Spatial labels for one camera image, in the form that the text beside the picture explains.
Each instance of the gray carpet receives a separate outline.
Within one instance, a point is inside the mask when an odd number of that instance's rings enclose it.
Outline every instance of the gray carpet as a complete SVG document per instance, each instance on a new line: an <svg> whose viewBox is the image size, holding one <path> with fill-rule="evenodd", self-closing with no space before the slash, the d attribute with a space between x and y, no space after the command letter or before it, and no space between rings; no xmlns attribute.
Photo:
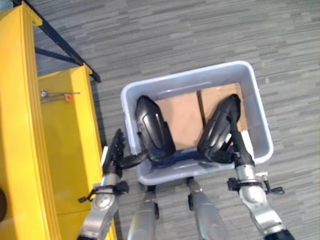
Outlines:
<svg viewBox="0 0 320 240"><path fill-rule="evenodd" d="M318 0L32 0L36 9L100 74L93 84L99 128L108 141L124 129L122 88L131 82L217 63L252 64L274 144L258 165L285 195L268 196L297 240L319 239ZM37 47L58 51L36 31ZM72 64L37 57L39 74ZM231 240L260 240L249 212L227 190L233 170L197 177L220 209ZM143 198L134 171L120 199L118 239L126 239ZM182 181L158 187L156 239L198 238Z"/></svg>

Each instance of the cardboard piece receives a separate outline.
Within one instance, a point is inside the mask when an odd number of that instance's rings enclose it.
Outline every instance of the cardboard piece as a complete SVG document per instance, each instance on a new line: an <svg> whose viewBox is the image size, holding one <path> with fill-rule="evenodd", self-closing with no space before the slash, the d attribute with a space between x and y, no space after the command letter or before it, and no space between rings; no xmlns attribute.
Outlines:
<svg viewBox="0 0 320 240"><path fill-rule="evenodd" d="M231 83L222 86L214 86L205 88L201 91L200 97L202 99L203 114L205 122L207 123L213 113L215 112L219 102L231 94L238 94L241 100L241 115L237 123L239 132L248 130L245 107L243 103L242 91L239 83Z"/></svg>
<svg viewBox="0 0 320 240"><path fill-rule="evenodd" d="M177 150L198 145L203 132L197 93L187 93L156 101L168 123Z"/></svg>

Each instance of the plastic storage bin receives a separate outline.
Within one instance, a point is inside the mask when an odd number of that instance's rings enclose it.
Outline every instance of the plastic storage bin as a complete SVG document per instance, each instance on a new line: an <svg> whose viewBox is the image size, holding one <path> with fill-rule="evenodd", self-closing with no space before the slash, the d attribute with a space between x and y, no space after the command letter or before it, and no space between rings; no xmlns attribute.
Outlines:
<svg viewBox="0 0 320 240"><path fill-rule="evenodd" d="M125 86L121 92L121 104L131 153L138 154L142 150L135 119L137 99L141 95L147 95L156 101L231 83L240 83L241 86L248 132L255 156L254 161L256 164L261 164L269 160L273 154L274 146L254 70L245 61L234 61L198 68L133 82ZM140 165L135 167L135 171L140 183L144 185L157 185L187 177L228 170L233 167L233 164L217 164L215 166L203 167L195 159L187 158L178 161L170 167L156 168L152 166L148 159L145 159Z"/></svg>

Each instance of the metal rod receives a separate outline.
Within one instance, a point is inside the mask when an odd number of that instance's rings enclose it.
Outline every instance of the metal rod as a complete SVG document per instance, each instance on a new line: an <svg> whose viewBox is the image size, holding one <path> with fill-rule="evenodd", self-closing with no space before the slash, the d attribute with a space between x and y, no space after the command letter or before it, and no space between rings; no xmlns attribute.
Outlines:
<svg viewBox="0 0 320 240"><path fill-rule="evenodd" d="M44 55L50 58L54 58L54 59L59 59L68 63L72 63L72 64L77 64L71 57L69 56L64 56L61 55L59 53L53 52L53 51L48 51L39 47L35 47L35 53L36 54L40 54L40 55Z"/></svg>

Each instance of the yellow shelving unit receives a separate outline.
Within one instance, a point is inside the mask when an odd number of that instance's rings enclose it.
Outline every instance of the yellow shelving unit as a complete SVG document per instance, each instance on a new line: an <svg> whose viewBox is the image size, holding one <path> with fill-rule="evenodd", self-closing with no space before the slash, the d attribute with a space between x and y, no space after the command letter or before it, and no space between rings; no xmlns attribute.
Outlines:
<svg viewBox="0 0 320 240"><path fill-rule="evenodd" d="M100 137L90 85L78 66L37 76L33 27L25 4L0 13L0 189L7 213L4 240L76 239L101 181ZM40 90L79 92L72 101L41 103ZM107 236L116 240L115 226Z"/></svg>

